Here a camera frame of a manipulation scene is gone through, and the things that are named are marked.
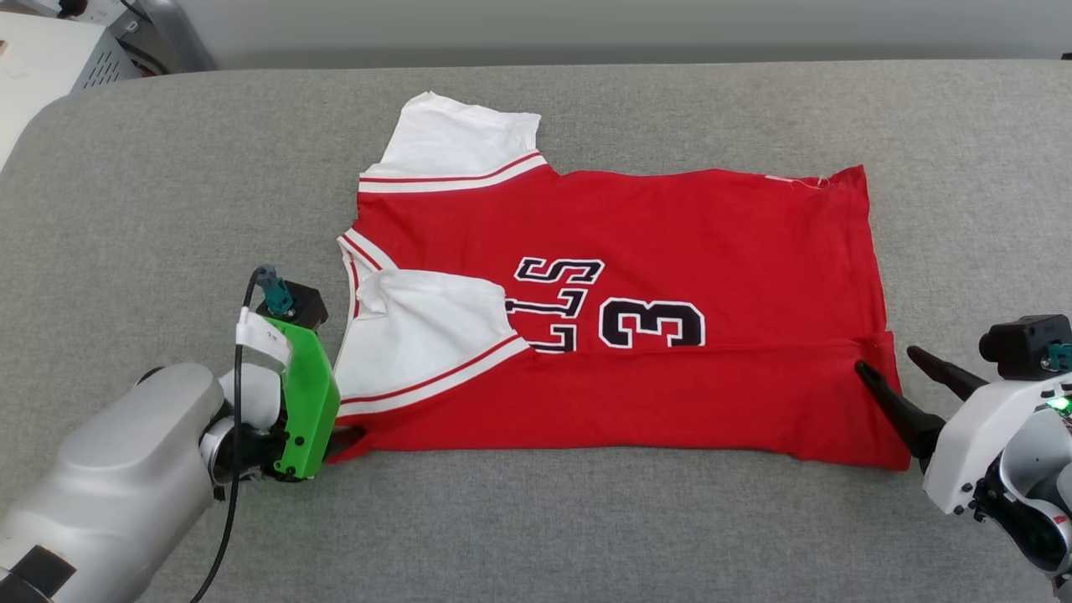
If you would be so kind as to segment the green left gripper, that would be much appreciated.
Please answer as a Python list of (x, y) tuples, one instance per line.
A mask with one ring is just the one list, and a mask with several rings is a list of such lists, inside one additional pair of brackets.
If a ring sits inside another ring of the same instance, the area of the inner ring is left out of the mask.
[(362, 426), (344, 426), (333, 431), (341, 396), (327, 352), (318, 333), (291, 323), (273, 322), (291, 343), (291, 365), (282, 377), (286, 420), (291, 436), (276, 473), (285, 482), (316, 477), (325, 458), (344, 464), (367, 454), (367, 432)]

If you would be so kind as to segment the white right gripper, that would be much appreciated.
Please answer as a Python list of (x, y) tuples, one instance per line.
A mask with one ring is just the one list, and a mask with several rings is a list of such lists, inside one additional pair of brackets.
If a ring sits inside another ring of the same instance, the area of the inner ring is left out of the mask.
[(1069, 376), (989, 383), (922, 347), (907, 347), (907, 356), (965, 401), (948, 423), (908, 401), (869, 363), (857, 361), (854, 369), (911, 457), (930, 461), (923, 481), (930, 501), (946, 514), (967, 508), (965, 485), (976, 485), (996, 464), (1013, 500), (1067, 518), (1069, 429), (1060, 410), (1069, 409)]

